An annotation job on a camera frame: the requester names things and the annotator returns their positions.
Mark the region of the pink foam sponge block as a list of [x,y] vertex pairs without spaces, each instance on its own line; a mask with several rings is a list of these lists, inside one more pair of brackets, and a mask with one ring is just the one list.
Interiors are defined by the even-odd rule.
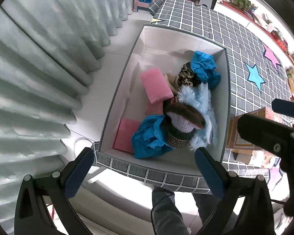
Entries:
[[158,67],[144,71],[140,75],[148,100],[151,104],[171,99],[174,94]]

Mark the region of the green pleated curtain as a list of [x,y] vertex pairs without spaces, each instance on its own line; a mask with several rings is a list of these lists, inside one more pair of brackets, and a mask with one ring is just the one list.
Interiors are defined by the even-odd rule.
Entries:
[[68,124],[133,0],[4,0],[0,5],[0,225],[14,233],[25,175],[61,169]]

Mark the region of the blue cloth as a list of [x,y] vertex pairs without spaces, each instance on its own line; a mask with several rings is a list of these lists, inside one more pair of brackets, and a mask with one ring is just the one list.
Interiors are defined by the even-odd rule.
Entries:
[[202,83],[208,84],[210,90],[215,89],[221,81],[221,75],[215,71],[216,68],[213,56],[200,51],[194,53],[191,70]]
[[136,159],[160,157],[174,149],[166,142],[166,131],[163,127],[165,115],[150,115],[139,125],[131,137]]

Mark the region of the person's leg in jeans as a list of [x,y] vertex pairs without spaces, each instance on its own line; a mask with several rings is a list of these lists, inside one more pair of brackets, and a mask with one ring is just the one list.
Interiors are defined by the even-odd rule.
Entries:
[[[193,194],[202,222],[205,222],[219,203],[209,194]],[[175,194],[170,190],[155,187],[152,190],[151,221],[155,234],[189,234],[182,214],[175,206]]]

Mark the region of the grey checkered play mat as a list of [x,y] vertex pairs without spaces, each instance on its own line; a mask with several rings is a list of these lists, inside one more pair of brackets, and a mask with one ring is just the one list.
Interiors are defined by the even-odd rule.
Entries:
[[154,23],[143,27],[130,52],[113,96],[104,124],[96,162],[139,181],[150,182],[180,192],[206,193],[205,183],[188,147],[175,149],[159,158],[139,160],[114,148],[122,119],[143,121],[147,96],[140,75],[158,67],[177,74],[199,50],[214,57],[220,84],[211,94],[218,126],[217,146],[207,147],[211,156],[227,170],[242,177],[258,174],[272,177],[269,169],[238,163],[226,147],[229,120],[263,107],[275,98],[290,97],[287,76],[264,56],[265,48],[257,32],[211,9],[188,1],[166,0],[159,6]]

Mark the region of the grey white storage box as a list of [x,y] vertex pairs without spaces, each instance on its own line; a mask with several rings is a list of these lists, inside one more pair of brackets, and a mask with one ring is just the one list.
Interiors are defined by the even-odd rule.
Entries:
[[140,123],[148,105],[159,108],[173,92],[165,74],[177,75],[181,67],[200,51],[211,55],[220,74],[220,83],[211,91],[211,106],[217,124],[217,141],[207,151],[220,161],[226,145],[230,109],[230,74],[227,50],[216,41],[192,32],[164,25],[146,24],[139,33],[120,76],[102,131],[97,160],[108,167],[114,161],[168,174],[198,177],[194,152],[187,147],[170,151],[158,158],[137,159],[130,152],[118,150],[115,143],[131,121]]

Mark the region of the white low cabinet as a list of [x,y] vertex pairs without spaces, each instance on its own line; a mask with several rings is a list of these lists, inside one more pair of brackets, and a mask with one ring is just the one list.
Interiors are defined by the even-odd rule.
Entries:
[[252,17],[250,17],[247,13],[236,9],[222,0],[218,0],[214,9],[252,32],[275,53],[275,56],[280,59],[284,67],[294,65],[294,59],[288,51],[286,40],[279,39],[279,35],[275,32],[277,28],[273,23],[268,24],[261,15],[253,14]]

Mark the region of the light blue fluffy duster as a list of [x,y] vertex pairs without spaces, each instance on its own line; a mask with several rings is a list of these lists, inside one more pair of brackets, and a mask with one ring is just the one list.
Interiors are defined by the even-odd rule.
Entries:
[[203,129],[197,129],[190,140],[190,149],[195,151],[209,145],[218,146],[218,126],[211,105],[211,91],[207,83],[198,87],[182,85],[178,91],[178,100],[195,108],[205,119]]

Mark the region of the leopard print scrunchie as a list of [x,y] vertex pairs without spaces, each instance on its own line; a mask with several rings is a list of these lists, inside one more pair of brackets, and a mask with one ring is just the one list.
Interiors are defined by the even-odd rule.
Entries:
[[186,85],[188,87],[197,87],[201,84],[201,80],[191,69],[190,61],[182,66],[180,72],[176,76],[175,84],[178,87],[181,87],[183,85]]

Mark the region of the brown purple knitted hat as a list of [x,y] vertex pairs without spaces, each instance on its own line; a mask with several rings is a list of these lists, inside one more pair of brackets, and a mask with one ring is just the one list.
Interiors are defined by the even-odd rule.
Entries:
[[182,102],[174,102],[173,99],[165,101],[163,114],[166,143],[173,148],[188,145],[195,132],[204,129],[206,125],[204,117],[197,109]]

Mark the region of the red printed cardboard box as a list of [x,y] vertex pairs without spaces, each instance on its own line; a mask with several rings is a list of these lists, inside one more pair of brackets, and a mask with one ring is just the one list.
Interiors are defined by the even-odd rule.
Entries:
[[[255,111],[249,112],[250,115],[257,116],[260,118],[268,119],[270,121],[277,122],[279,124],[285,125],[281,115],[275,113],[272,109],[264,107]],[[258,151],[262,150],[259,146],[245,140],[241,137],[238,132],[238,120],[242,117],[242,115],[238,115],[230,119],[229,129],[226,140],[226,148],[233,150],[248,150],[248,151]],[[261,134],[263,127],[259,124],[255,124],[247,121],[243,124],[243,131],[248,136],[258,136]]]

